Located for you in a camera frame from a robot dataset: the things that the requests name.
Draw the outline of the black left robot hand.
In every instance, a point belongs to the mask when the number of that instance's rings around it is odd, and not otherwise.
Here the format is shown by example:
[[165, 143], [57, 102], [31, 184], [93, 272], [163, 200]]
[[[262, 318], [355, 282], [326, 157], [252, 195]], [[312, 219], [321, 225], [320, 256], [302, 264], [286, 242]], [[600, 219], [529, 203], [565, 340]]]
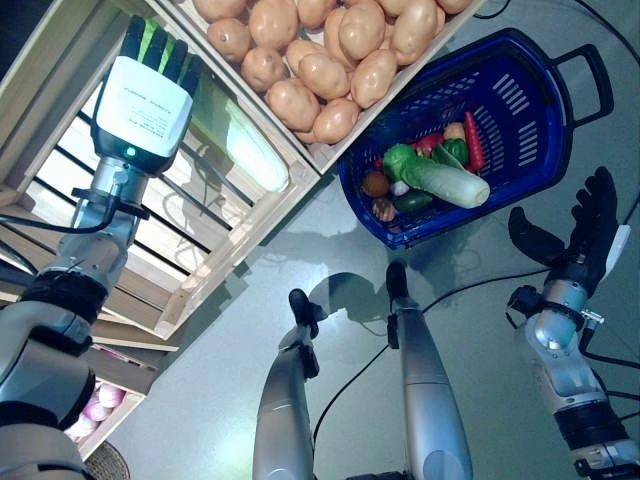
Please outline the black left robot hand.
[[132, 16], [94, 108], [96, 153], [150, 178], [167, 171], [191, 120], [204, 69], [186, 42], [159, 27], [149, 32], [144, 18]]

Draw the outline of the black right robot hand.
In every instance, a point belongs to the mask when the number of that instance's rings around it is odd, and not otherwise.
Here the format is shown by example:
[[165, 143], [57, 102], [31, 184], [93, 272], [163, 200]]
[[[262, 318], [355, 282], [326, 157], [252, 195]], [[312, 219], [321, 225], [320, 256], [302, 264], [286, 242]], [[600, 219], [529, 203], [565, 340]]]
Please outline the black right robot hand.
[[511, 210], [508, 231], [520, 252], [549, 269], [547, 281], [575, 282], [592, 297], [605, 276], [619, 227], [617, 192], [606, 167], [598, 167], [585, 180], [576, 201], [571, 209], [575, 226], [568, 243], [531, 223], [521, 207]]

